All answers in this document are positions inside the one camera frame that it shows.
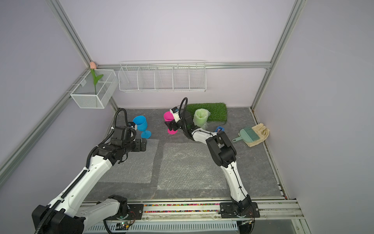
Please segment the pink plastic wine glass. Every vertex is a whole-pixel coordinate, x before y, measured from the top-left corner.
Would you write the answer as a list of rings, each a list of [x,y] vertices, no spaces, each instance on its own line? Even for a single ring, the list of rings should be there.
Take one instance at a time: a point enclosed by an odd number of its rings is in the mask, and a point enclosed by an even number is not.
[[[165,114],[164,114],[164,121],[165,121],[165,124],[168,128],[168,133],[170,135],[174,135],[176,134],[178,131],[177,130],[173,130],[173,128],[170,126],[170,123],[174,120],[174,116],[172,114],[172,112],[170,111],[167,111]]]

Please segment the blue tape dispenser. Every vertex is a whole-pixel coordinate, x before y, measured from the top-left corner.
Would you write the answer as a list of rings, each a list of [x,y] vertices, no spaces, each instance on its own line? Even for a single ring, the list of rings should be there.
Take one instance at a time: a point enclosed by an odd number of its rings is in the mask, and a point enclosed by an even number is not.
[[[223,127],[218,126],[215,130],[216,133],[224,131],[225,129]]]

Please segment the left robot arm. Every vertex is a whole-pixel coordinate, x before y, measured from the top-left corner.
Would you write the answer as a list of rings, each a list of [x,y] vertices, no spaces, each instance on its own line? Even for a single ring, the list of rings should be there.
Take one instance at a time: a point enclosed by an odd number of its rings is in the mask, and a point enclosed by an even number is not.
[[[79,212],[81,204],[100,178],[115,164],[124,163],[130,152],[146,151],[147,140],[136,137],[135,123],[129,122],[127,111],[119,108],[114,116],[111,132],[88,154],[85,167],[79,175],[48,205],[39,205],[32,212],[37,234],[82,234],[103,221],[108,233],[110,217],[136,221],[136,213],[122,196],[109,196],[104,202]]]

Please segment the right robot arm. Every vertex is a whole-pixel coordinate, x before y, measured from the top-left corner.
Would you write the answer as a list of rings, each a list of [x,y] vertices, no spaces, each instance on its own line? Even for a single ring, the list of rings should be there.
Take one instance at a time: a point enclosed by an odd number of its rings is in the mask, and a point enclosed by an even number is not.
[[[258,206],[252,201],[246,191],[238,172],[236,155],[237,151],[225,132],[210,132],[195,125],[191,114],[186,110],[188,98],[182,99],[179,107],[169,110],[172,121],[165,121],[169,130],[181,129],[184,135],[196,142],[204,143],[214,163],[219,166],[225,175],[230,189],[231,202],[222,203],[220,214],[223,218],[249,218],[254,223],[259,217]]]

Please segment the blue plastic wine glass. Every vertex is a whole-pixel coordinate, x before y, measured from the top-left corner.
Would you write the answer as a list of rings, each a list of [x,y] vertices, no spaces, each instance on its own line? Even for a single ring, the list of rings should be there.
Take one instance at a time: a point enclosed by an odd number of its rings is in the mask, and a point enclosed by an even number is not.
[[[146,117],[144,116],[137,116],[133,119],[133,122],[135,123],[138,131],[141,132],[141,137],[142,138],[150,138],[152,133],[151,131],[147,130],[148,128],[148,123],[147,123],[147,120],[146,120]]]

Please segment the artificial grass mat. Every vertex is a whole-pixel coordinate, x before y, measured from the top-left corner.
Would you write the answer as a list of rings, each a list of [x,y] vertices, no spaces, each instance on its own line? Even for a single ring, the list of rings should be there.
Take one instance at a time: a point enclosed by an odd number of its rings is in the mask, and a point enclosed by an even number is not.
[[[228,109],[225,103],[188,104],[187,111],[199,120],[226,122],[228,119]]]

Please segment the green dustpan brush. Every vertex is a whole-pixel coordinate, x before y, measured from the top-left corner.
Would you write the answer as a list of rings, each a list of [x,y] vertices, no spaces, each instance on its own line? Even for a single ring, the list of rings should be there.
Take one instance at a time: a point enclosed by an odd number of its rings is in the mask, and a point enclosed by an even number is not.
[[[245,127],[239,131],[239,136],[234,138],[232,142],[243,140],[246,143],[252,143],[259,139],[260,137],[251,127]]]

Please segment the artificial tulip flower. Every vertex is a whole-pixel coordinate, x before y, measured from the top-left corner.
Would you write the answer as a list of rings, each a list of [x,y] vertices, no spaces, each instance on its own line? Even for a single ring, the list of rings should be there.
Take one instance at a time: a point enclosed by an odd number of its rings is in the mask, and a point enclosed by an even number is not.
[[[93,85],[94,85],[95,94],[97,94],[96,85],[103,78],[103,74],[97,75],[95,73],[96,69],[97,69],[97,66],[96,66],[95,62],[91,61],[90,62],[90,72],[91,72],[91,75],[93,77]]]

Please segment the white mesh wall basket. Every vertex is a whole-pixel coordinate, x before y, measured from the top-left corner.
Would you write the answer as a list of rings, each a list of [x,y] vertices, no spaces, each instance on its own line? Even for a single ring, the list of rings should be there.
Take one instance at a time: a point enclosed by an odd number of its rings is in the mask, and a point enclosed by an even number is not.
[[[97,83],[97,94],[94,91],[93,77],[88,71],[74,88],[70,96],[81,109],[104,109],[116,88],[118,78],[114,70],[96,69],[97,75],[103,74],[103,78]]]

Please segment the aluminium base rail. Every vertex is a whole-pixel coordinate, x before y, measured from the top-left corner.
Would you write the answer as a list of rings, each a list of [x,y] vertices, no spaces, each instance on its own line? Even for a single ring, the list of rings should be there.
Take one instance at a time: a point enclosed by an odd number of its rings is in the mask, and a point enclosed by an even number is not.
[[[86,230],[100,221],[113,218],[137,220],[205,220],[229,219],[241,221],[243,224],[254,224],[257,220],[291,219],[305,233],[310,232],[304,215],[296,200],[257,200],[240,211],[239,207],[228,200],[168,201],[128,203],[124,199],[109,198],[89,208],[83,209],[79,203],[68,199],[56,200],[50,208],[69,217],[84,217]]]

